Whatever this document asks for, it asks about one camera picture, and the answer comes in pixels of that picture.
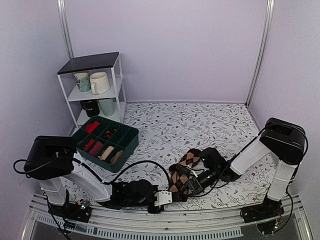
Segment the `maroon rolled sock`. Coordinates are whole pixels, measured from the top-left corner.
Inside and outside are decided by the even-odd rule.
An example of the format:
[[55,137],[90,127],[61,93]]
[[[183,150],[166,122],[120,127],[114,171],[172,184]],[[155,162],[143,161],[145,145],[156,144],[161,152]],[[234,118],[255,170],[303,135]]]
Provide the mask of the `maroon rolled sock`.
[[89,151],[89,154],[94,156],[102,147],[103,147],[103,143],[97,141],[94,146],[92,147],[92,149]]

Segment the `green compartment organizer box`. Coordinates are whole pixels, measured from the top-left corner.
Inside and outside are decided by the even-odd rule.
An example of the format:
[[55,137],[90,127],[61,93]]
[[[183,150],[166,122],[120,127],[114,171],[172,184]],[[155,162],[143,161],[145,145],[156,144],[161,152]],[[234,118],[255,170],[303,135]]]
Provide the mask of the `green compartment organizer box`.
[[[93,122],[99,122],[100,125],[92,133],[85,132],[85,127]],[[104,139],[104,133],[111,128],[117,128],[117,131],[112,135],[110,139]],[[102,167],[109,172],[117,173],[120,171],[120,169],[123,167],[123,165],[126,163],[128,158],[133,154],[134,150],[138,146],[139,130],[101,116],[93,116],[89,120],[87,120],[84,125],[79,127],[79,129],[76,130],[72,137],[76,139],[77,150],[85,159],[91,161],[92,163]],[[84,151],[84,147],[90,139],[94,139],[95,141],[87,151]],[[89,154],[89,151],[92,149],[96,142],[103,143],[103,147],[95,155],[91,155]],[[106,160],[100,160],[98,156],[100,156],[108,146],[113,146],[114,150],[106,158]],[[123,154],[121,155],[121,157],[115,164],[110,164],[111,158],[120,150],[123,150]]]

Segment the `dark patterned rolled sock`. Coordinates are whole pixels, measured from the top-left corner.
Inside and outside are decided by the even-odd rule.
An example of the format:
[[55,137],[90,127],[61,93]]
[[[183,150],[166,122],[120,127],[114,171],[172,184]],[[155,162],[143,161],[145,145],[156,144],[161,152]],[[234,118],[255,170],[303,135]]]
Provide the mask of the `dark patterned rolled sock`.
[[112,135],[117,131],[117,128],[108,129],[102,136],[103,139],[108,140],[112,137]]

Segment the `pale green cup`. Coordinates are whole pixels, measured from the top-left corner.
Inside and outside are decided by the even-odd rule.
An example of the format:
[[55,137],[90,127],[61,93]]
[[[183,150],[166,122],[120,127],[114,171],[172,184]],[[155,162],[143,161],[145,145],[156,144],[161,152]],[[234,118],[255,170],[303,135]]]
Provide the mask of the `pale green cup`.
[[110,117],[114,114],[114,101],[112,98],[100,99],[99,101],[101,110],[106,117]]

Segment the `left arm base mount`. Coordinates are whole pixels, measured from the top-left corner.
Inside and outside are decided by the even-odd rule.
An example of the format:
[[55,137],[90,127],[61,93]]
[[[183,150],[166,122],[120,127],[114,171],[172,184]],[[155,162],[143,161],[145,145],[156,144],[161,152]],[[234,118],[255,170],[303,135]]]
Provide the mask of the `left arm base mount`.
[[64,220],[88,223],[92,212],[90,202],[84,199],[78,200],[77,202],[70,202],[69,197],[69,191],[66,190],[65,202],[63,205],[54,205],[48,201],[48,212],[54,216],[62,217]]

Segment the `black mug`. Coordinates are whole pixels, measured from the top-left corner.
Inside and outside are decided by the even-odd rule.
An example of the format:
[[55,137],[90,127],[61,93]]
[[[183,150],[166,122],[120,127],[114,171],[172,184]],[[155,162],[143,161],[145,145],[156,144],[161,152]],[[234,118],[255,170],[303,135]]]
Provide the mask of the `black mug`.
[[98,101],[95,99],[82,100],[80,102],[82,109],[86,112],[86,115],[91,118],[100,114]]

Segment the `red rolled sock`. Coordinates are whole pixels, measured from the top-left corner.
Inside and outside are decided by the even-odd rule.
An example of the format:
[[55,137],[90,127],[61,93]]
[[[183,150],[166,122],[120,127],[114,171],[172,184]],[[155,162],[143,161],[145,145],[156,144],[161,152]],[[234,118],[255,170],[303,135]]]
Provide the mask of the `red rolled sock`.
[[85,126],[84,131],[86,133],[92,133],[99,125],[100,123],[98,121],[92,122]]

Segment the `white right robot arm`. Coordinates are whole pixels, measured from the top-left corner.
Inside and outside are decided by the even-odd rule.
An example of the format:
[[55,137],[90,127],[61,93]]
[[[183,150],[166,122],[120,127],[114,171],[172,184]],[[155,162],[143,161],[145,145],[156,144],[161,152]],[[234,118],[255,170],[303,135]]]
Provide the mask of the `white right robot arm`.
[[208,186],[213,187],[218,181],[234,182],[263,158],[275,156],[278,163],[265,195],[266,201],[258,208],[262,218],[269,218],[278,210],[277,202],[293,180],[308,147],[308,138],[301,126],[271,117],[258,135],[230,160],[225,160],[214,147],[193,149],[191,152],[202,162],[205,171],[195,174],[188,164],[174,166],[173,170],[188,177],[177,191],[186,197],[203,197]]

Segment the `left aluminium corner post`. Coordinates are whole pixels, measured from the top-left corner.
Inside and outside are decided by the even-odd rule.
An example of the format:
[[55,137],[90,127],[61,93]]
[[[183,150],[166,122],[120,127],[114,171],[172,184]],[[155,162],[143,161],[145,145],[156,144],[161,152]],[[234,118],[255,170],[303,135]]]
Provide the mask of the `left aluminium corner post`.
[[71,35],[69,30],[65,1],[57,0],[56,2],[57,2],[58,16],[59,16],[63,41],[65,44],[65,49],[66,49],[68,58],[72,59],[74,57],[74,51],[73,51],[72,40],[71,40]]

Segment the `beige rolled sock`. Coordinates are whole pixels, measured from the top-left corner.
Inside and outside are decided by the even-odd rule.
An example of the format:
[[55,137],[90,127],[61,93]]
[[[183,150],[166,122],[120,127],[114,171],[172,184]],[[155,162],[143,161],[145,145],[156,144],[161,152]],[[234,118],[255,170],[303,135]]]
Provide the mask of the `beige rolled sock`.
[[113,146],[108,146],[104,151],[103,153],[98,156],[98,158],[102,161],[105,161],[107,159],[107,157],[111,154],[111,152],[114,150],[114,147]]

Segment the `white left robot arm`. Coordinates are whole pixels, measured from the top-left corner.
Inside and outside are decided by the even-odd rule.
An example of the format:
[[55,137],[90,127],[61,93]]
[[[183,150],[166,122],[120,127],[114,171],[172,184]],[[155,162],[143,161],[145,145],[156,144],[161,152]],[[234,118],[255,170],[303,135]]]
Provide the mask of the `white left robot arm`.
[[37,136],[23,167],[23,173],[35,180],[45,191],[49,203],[63,216],[74,213],[68,201],[67,190],[61,182],[66,178],[87,192],[99,205],[109,209],[146,207],[158,213],[164,205],[186,202],[187,196],[179,192],[158,190],[145,179],[131,182],[107,182],[84,163],[77,151],[77,141],[65,136]]

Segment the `right aluminium corner post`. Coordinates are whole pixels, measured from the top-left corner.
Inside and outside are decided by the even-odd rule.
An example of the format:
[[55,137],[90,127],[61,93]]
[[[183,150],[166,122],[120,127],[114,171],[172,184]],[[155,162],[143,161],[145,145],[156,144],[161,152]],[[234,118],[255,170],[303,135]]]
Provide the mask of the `right aluminium corner post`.
[[257,60],[255,63],[252,80],[250,83],[249,91],[248,91],[248,94],[246,97],[246,102],[245,102],[245,105],[247,106],[247,108],[250,108],[250,106],[253,102],[253,99],[254,99],[254,95],[255,95],[257,86],[258,86],[258,81],[259,81],[261,69],[263,66],[264,56],[265,56],[265,52],[267,49],[268,39],[269,39],[270,31],[271,31],[274,6],[275,6],[274,0],[268,0],[266,2],[266,11],[265,11],[265,16],[264,16],[264,24],[263,24],[263,29],[262,29],[262,35],[261,35],[258,56],[257,56]]

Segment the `tan rolled sock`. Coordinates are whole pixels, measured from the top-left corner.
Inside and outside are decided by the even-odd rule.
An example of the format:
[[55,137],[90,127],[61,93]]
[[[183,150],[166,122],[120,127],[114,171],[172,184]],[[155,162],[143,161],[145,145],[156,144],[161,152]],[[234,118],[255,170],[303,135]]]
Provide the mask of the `tan rolled sock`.
[[123,154],[123,150],[118,151],[110,160],[110,164],[115,164]]

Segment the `aluminium front rail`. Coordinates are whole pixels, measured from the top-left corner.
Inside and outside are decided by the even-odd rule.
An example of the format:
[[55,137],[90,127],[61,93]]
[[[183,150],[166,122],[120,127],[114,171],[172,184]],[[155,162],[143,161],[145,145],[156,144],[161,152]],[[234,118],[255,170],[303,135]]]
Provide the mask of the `aluminium front rail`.
[[144,210],[113,210],[92,206],[88,222],[76,222],[69,237],[110,240],[312,240],[305,211],[298,195],[282,201],[279,232],[260,233],[259,227],[270,228],[276,217],[246,223],[241,206],[228,208],[164,211],[151,214]]

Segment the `brown argyle sock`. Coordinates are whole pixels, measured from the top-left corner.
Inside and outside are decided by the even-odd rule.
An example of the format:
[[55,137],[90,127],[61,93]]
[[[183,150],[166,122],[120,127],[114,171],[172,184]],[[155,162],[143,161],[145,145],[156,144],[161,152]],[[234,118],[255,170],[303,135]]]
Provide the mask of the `brown argyle sock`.
[[178,163],[172,164],[169,167],[169,172],[171,173],[169,191],[184,195],[189,193],[189,187],[186,184],[193,175],[193,169],[200,162],[200,153],[201,151],[199,149],[192,148]]

